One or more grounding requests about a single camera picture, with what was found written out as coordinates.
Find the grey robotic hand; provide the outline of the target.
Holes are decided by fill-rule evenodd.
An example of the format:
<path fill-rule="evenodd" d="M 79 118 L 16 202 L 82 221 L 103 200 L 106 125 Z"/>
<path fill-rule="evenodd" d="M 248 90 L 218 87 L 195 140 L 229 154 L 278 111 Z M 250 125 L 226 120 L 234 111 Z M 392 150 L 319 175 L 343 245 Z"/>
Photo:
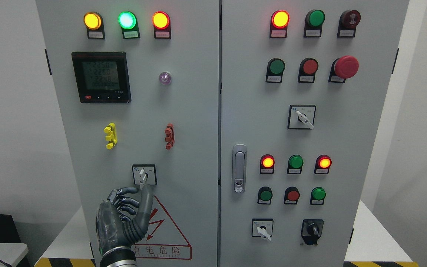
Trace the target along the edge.
<path fill-rule="evenodd" d="M 152 186 L 114 189 L 102 201 L 96 215 L 100 254 L 116 247 L 128 247 L 144 239 L 153 204 Z"/>

